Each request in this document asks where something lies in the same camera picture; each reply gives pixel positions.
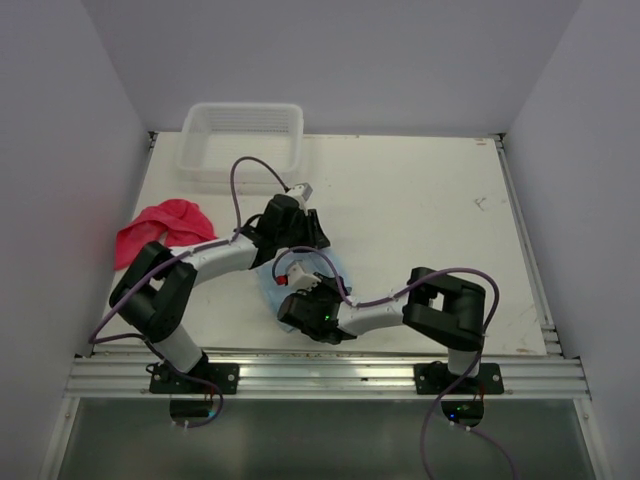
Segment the light blue towel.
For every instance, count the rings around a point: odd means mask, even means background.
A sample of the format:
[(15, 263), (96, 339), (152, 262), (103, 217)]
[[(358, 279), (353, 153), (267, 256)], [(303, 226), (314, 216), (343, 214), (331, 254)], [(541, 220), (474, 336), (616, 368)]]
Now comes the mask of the light blue towel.
[[(322, 252), (331, 261), (336, 268), (337, 273), (342, 277), (346, 291), (351, 292), (352, 282), (347, 274), (347, 270), (343, 265), (336, 252), (332, 248), (322, 249)], [(328, 264), (318, 255), (314, 253), (289, 253), (283, 260), (278, 263), (276, 268), (277, 275), (285, 273), (286, 269), (294, 262), (300, 262), (301, 266), (308, 273), (321, 273), (322, 275), (333, 277)], [(264, 265), (258, 267), (255, 273), (258, 277), (260, 289), (266, 298), (267, 304), (274, 314), (277, 314), (278, 309), (284, 299), (294, 290), (289, 286), (279, 286), (272, 278), (272, 266), (274, 261), (271, 260)]]

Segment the red towel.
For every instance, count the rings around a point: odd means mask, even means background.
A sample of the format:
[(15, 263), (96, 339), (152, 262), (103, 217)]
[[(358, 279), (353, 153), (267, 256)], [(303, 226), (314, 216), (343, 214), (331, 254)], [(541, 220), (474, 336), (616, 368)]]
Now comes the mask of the red towel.
[(149, 242), (161, 241), (167, 247), (182, 247), (216, 238), (212, 222), (196, 203), (168, 199), (144, 208), (117, 233), (114, 270), (128, 267)]

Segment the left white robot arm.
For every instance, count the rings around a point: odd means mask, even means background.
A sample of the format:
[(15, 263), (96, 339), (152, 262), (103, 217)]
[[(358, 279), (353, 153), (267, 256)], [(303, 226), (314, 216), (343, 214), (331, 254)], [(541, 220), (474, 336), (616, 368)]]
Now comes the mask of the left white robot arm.
[(171, 364), (172, 379), (185, 392), (208, 379), (204, 352), (181, 325), (194, 287), (222, 275), (256, 269), (292, 247), (330, 246), (317, 211), (290, 195), (277, 194), (265, 210), (240, 225), (231, 237), (186, 249), (147, 243), (109, 298), (120, 315), (156, 354)]

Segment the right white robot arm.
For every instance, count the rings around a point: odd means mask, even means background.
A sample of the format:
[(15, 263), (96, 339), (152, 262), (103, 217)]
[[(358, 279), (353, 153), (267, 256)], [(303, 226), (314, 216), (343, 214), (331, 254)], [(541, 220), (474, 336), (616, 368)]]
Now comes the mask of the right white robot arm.
[(347, 294), (340, 276), (292, 267), (277, 282), (293, 288), (277, 320), (316, 342), (338, 345), (374, 330), (406, 326), (447, 348), (445, 379), (451, 389), (468, 392), (481, 380), (476, 356), (484, 343), (486, 291), (473, 282), (415, 268), (407, 292), (364, 304)]

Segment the white plastic mesh basket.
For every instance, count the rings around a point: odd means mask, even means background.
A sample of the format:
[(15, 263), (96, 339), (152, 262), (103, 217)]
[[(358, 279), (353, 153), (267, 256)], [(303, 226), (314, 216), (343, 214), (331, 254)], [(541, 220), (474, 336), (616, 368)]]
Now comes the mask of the white plastic mesh basket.
[(221, 184), (244, 156), (268, 163), (286, 183), (301, 171), (303, 110), (286, 103), (204, 102), (193, 105), (175, 150), (185, 179)]

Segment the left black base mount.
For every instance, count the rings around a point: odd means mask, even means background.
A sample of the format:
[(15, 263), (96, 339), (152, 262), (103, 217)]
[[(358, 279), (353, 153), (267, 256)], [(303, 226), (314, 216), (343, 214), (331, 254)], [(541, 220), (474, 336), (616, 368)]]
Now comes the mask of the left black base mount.
[(237, 393), (240, 367), (237, 363), (209, 362), (202, 358), (188, 373), (174, 370), (164, 362), (148, 364), (149, 392), (166, 395), (214, 394), (217, 387), (223, 395)]

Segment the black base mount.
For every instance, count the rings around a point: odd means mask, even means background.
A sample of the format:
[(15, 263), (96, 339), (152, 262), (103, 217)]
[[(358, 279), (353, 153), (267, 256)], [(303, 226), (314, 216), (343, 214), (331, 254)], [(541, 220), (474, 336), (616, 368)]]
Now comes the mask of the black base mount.
[(217, 387), (223, 395), (237, 393), (240, 367), (237, 363), (209, 362), (202, 358), (188, 373), (174, 370), (164, 362), (148, 364), (149, 392), (166, 395), (214, 394)]
[[(418, 395), (438, 395), (457, 380), (445, 363), (436, 361), (413, 365), (415, 390)], [(501, 370), (496, 363), (482, 363), (475, 377), (465, 378), (453, 395), (501, 395), (505, 393)]]

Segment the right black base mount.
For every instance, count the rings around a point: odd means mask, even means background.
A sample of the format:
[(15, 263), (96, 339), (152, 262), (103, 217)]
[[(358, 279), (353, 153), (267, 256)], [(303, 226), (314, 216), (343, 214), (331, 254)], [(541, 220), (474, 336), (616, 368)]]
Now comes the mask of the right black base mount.
[[(438, 395), (457, 380), (445, 363), (436, 361), (413, 365), (415, 390), (418, 395)], [(465, 378), (453, 395), (501, 395), (505, 393), (501, 370), (496, 363), (482, 363), (475, 377)]]

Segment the aluminium side rail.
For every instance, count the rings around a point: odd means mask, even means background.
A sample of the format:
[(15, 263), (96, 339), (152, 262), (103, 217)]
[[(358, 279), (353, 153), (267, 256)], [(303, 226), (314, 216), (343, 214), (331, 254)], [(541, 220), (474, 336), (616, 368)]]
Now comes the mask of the aluminium side rail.
[(496, 146), (502, 175), (505, 181), (506, 191), (509, 198), (511, 210), (516, 224), (516, 230), (519, 237), (521, 251), (524, 257), (524, 263), (531, 286), (534, 299), (535, 310), (538, 314), (540, 330), (546, 349), (546, 355), (549, 357), (564, 357), (560, 337), (557, 327), (551, 314), (546, 292), (539, 272), (538, 263), (535, 258), (533, 246), (527, 230), (522, 208), (517, 196), (513, 178), (508, 164), (505, 134), (493, 136)]

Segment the aluminium front rail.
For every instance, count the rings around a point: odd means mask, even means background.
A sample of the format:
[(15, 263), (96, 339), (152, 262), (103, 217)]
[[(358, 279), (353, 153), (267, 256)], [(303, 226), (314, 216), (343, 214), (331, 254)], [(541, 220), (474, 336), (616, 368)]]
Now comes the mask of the aluminium front rail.
[[(417, 397), (415, 367), (431, 356), (326, 352), (207, 352), (213, 363), (237, 366), (235, 399), (373, 399)], [(148, 365), (156, 358), (142, 347), (98, 348), (73, 361), (67, 398), (148, 398)], [(582, 400), (590, 396), (582, 364), (559, 356), (486, 357), (497, 372), (483, 379), (486, 399)]]

